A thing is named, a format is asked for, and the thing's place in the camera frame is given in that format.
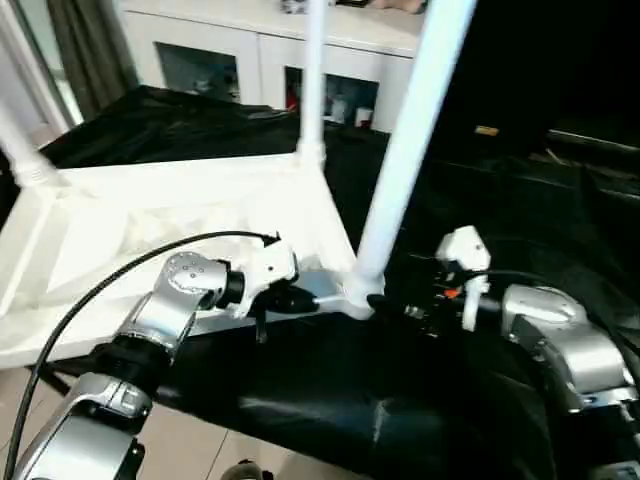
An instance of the black cable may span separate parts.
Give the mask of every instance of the black cable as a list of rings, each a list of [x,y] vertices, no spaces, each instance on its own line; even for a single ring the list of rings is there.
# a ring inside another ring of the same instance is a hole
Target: black cable
[[[24,430],[27,414],[29,413],[29,407],[31,405],[31,401],[33,400],[33,394],[36,390],[36,385],[38,384],[40,371],[44,367],[47,361],[47,358],[49,357],[49,355],[51,354],[51,351],[53,350],[53,346],[58,341],[58,338],[60,338],[60,335],[62,334],[64,329],[67,327],[67,325],[69,325],[71,320],[73,320],[73,318],[78,314],[78,312],[80,312],[80,310],[82,310],[91,300],[93,300],[98,294],[100,294],[102,290],[107,288],[109,285],[111,285],[117,279],[122,277],[124,274],[128,273],[129,271],[133,270],[134,268],[138,267],[144,262],[147,262],[148,260],[151,260],[152,258],[157,257],[158,255],[162,255],[163,253],[166,253],[175,248],[181,247],[183,245],[187,245],[189,243],[195,243],[201,240],[208,240],[211,238],[218,238],[218,237],[236,237],[236,236],[258,238],[263,242],[265,242],[265,244],[268,244],[273,242],[274,240],[277,240],[274,237],[271,237],[269,235],[262,235],[260,233],[254,233],[254,232],[245,232],[241,230],[202,233],[199,235],[186,237],[176,242],[171,242],[166,245],[163,245],[162,247],[158,247],[148,253],[145,253],[144,255],[141,255],[140,257],[132,260],[131,262],[127,263],[123,267],[113,272],[107,278],[102,280],[99,284],[97,284],[91,290],[89,290],[84,295],[84,297],[78,300],[78,302],[73,307],[71,307],[71,309],[66,313],[66,315],[62,317],[62,320],[60,320],[58,325],[56,325],[56,327],[53,329],[53,332],[51,332],[51,335],[47,339],[42,350],[40,351],[40,354],[38,355],[38,359],[36,360],[36,363],[31,370],[29,381],[27,382],[27,386],[24,390],[24,394],[20,402],[20,407],[18,408],[16,421],[13,425],[13,432],[11,433],[11,439],[9,440],[7,464],[5,467],[4,477],[3,477],[4,480],[11,480],[15,472],[16,462],[18,460],[18,452],[20,450],[20,440],[22,438],[22,432]]]
[[[60,377],[58,377],[56,375],[56,372],[54,372],[47,365],[45,365],[40,370],[40,380],[42,380],[44,383],[49,385],[62,397],[64,397],[67,393],[69,393],[69,390],[71,390],[71,387],[69,386],[69,384],[65,382],[63,379],[61,379]]]
[[[472,278],[480,277],[482,275],[486,275],[488,277],[505,276],[505,277],[521,278],[524,280],[528,280],[530,282],[539,283],[544,286],[551,287],[556,290],[560,290],[561,292],[566,291],[566,288],[563,288],[562,286],[559,286],[554,282],[550,282],[547,278],[541,275],[537,275],[535,273],[530,273],[530,272],[522,272],[518,270],[479,270],[475,272],[464,272],[463,274],[464,281],[462,283]],[[568,295],[573,297],[578,303],[584,305],[585,307],[589,306],[589,303],[581,299],[580,296],[574,295],[571,292],[567,292],[567,293]],[[588,316],[591,317],[592,322],[603,327],[606,330],[606,332],[609,334],[611,341],[620,351],[620,355],[622,355],[622,359],[624,360],[624,363],[626,364],[627,369],[629,370],[629,373],[633,378],[633,382],[635,384],[636,389],[640,389],[640,373],[635,368],[635,365],[632,362],[631,358],[629,357],[629,354],[627,351],[627,349],[629,349],[636,356],[640,358],[640,349],[635,345],[633,345],[623,335],[621,335],[618,328],[605,315],[598,315],[594,312],[593,309],[589,309]]]

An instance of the glass cabinet door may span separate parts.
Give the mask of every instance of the glass cabinet door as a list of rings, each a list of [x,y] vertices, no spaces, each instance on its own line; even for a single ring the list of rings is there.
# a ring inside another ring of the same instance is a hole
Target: glass cabinet door
[[[297,109],[304,99],[304,42],[260,35],[262,95],[274,108]],[[325,47],[325,119],[382,132],[393,130],[413,59]]]
[[[156,43],[167,88],[240,102],[236,58],[218,52]]]
[[[257,33],[134,12],[124,23],[141,83],[262,103]]]

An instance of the white pole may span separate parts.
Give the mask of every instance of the white pole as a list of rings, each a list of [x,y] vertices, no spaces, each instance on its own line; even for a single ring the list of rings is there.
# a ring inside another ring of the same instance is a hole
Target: white pole
[[[7,156],[13,177],[20,187],[30,187],[54,179],[59,181],[55,168],[27,140],[1,99],[0,147]]]
[[[327,0],[310,0],[307,12],[306,66],[302,78],[302,126],[298,154],[303,161],[324,163],[324,35]]]
[[[34,54],[34,49],[27,38],[27,30],[20,22],[17,7],[16,2],[0,1],[0,38],[16,60],[16,67],[26,86],[30,87],[29,92],[35,97],[34,100],[42,110],[46,122],[53,128],[56,135],[61,135],[69,130],[70,125],[62,114],[49,80]]]
[[[430,0],[409,87],[389,141],[367,216],[347,300],[370,309],[366,297],[384,289],[387,267],[411,192],[447,93],[476,0]]]

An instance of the black fabric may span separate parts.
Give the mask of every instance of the black fabric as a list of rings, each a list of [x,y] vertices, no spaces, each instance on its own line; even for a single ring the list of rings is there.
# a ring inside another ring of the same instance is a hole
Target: black fabric
[[[59,167],[282,153],[295,148],[298,124],[267,108],[141,88],[45,153]],[[327,127],[326,177],[354,247],[386,141]],[[429,301],[424,257],[443,234],[474,224],[496,268],[546,275],[637,327],[640,260],[628,233],[637,194],[628,176],[524,158],[427,158],[388,293]],[[504,286],[496,279],[494,291]],[[260,346],[252,329],[189,339],[158,401],[374,478],[555,477],[555,412],[517,347],[484,335],[438,342],[399,319],[340,315],[271,325],[269,336]]]

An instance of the wire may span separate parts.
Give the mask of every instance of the wire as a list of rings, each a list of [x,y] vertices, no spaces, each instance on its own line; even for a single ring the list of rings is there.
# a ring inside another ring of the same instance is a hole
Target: wire
[[[565,165],[565,163],[564,163],[562,160],[560,160],[560,159],[558,158],[558,156],[557,156],[555,153],[553,153],[553,150],[551,150],[550,148],[545,148],[545,151],[549,154],[549,156],[550,156],[551,158],[553,158],[553,160],[554,160],[557,164],[559,164],[559,165]]]
[[[223,232],[212,232],[212,233],[202,233],[199,235],[193,235],[191,237],[186,237],[176,242],[171,242],[161,247],[158,247],[140,257],[132,260],[127,263],[123,267],[119,268],[107,278],[98,283],[95,287],[89,290],[84,297],[82,297],[78,302],[71,307],[71,309],[66,313],[62,320],[56,325],[51,332],[51,335],[47,339],[44,347],[42,348],[40,354],[38,355],[38,359],[36,360],[35,365],[31,370],[31,375],[29,376],[29,381],[27,382],[27,386],[24,390],[24,394],[22,395],[22,400],[20,402],[20,407],[18,408],[18,414],[16,416],[16,421],[13,425],[13,432],[11,433],[11,439],[9,440],[9,450],[7,454],[7,464],[4,471],[4,480],[11,480],[13,478],[16,463],[18,460],[18,452],[20,450],[20,441],[22,438],[22,433],[24,431],[25,422],[27,419],[27,414],[29,413],[29,407],[31,405],[31,401],[33,400],[33,394],[36,390],[36,385],[38,384],[38,379],[40,377],[40,371],[43,369],[47,358],[51,354],[55,343],[60,338],[60,335],[64,331],[64,329],[69,325],[71,320],[82,310],[91,300],[93,300],[100,292],[102,292],[105,288],[115,282],[117,279],[122,277],[124,274],[133,270],[134,268],[140,266],[144,262],[151,260],[152,258],[157,257],[158,255],[162,255],[170,250],[181,247],[183,245],[187,245],[189,243],[199,242],[201,240],[208,240],[212,238],[218,237],[251,237],[258,238],[265,242],[265,244],[271,243],[276,240],[274,237],[269,235],[263,235],[255,232],[245,232],[242,230],[233,230],[233,231],[223,231]]]
[[[541,275],[537,275],[531,272],[522,272],[519,270],[479,270],[475,272],[465,272],[465,274],[463,275],[464,281],[462,283],[472,278],[480,277],[483,275],[486,275],[488,277],[505,276],[505,277],[521,278],[524,280],[528,280],[529,282],[540,283],[544,286],[555,288],[556,290],[560,290],[561,292],[566,290],[566,288],[559,286],[557,283],[550,282],[547,278]],[[589,305],[589,303],[581,299],[580,296],[574,295],[571,292],[567,292],[567,293],[571,297],[573,297],[578,303],[585,306]],[[609,334],[611,341],[614,343],[616,348],[620,351],[620,355],[622,355],[622,359],[624,360],[624,363],[627,365],[627,369],[629,370],[629,374],[633,378],[633,382],[635,384],[636,389],[640,389],[640,373],[635,368],[635,364],[633,363],[631,357],[629,357],[629,354],[627,351],[627,349],[629,349],[638,358],[640,358],[640,349],[637,346],[633,345],[633,343],[630,342],[627,338],[625,338],[618,330],[618,327],[614,325],[605,315],[598,315],[594,312],[593,309],[589,309],[588,315],[589,317],[591,317],[592,322],[600,325]]]

